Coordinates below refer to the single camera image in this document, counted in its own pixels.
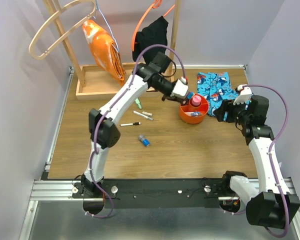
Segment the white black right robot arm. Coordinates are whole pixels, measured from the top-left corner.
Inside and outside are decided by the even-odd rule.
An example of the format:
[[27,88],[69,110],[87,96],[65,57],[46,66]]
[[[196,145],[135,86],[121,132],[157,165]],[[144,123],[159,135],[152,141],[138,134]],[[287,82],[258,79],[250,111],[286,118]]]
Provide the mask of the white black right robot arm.
[[271,127],[265,124],[268,108],[267,98],[253,95],[249,103],[223,100],[213,112],[219,122],[242,127],[241,133],[252,153],[259,184],[255,188],[245,174],[227,171],[220,183],[220,191],[226,196],[237,194],[240,210],[245,211],[249,224],[267,230],[285,229],[299,210],[300,200],[290,192],[281,174],[275,137]]

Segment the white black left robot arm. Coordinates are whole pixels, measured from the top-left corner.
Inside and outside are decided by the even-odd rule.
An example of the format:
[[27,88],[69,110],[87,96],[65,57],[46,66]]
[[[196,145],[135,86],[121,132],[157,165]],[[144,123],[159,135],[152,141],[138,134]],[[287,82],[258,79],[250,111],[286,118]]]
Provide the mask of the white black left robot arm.
[[185,76],[171,82],[164,76],[171,59],[159,52],[149,63],[138,63],[123,87],[100,109],[91,109],[88,114],[91,153],[87,169],[81,177],[83,191],[91,198],[101,191],[105,163],[109,150],[119,140],[119,120],[135,100],[149,88],[162,93],[162,100],[183,102],[189,86]]

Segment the black highlighter blue cap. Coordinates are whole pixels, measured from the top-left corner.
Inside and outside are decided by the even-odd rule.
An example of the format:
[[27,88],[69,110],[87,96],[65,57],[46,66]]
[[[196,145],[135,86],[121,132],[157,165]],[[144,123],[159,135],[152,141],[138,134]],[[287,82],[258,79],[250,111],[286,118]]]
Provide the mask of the black highlighter blue cap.
[[194,93],[193,92],[189,92],[186,96],[187,100],[190,100],[193,97]]

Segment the pink cap marker tube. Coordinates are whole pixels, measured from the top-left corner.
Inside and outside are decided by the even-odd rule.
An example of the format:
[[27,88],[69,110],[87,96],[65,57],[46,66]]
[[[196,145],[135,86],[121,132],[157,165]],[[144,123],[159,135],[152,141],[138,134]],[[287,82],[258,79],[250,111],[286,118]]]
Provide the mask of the pink cap marker tube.
[[199,107],[202,103],[202,99],[199,95],[196,94],[191,98],[190,103],[194,107]]

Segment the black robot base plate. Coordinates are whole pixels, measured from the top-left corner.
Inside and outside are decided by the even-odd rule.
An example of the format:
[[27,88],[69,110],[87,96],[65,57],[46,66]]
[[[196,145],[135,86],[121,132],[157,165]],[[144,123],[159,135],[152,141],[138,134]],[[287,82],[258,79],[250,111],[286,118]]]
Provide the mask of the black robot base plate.
[[72,197],[84,199],[86,209],[221,208],[238,212],[240,198],[220,178],[104,179],[104,195],[89,181],[72,184]]

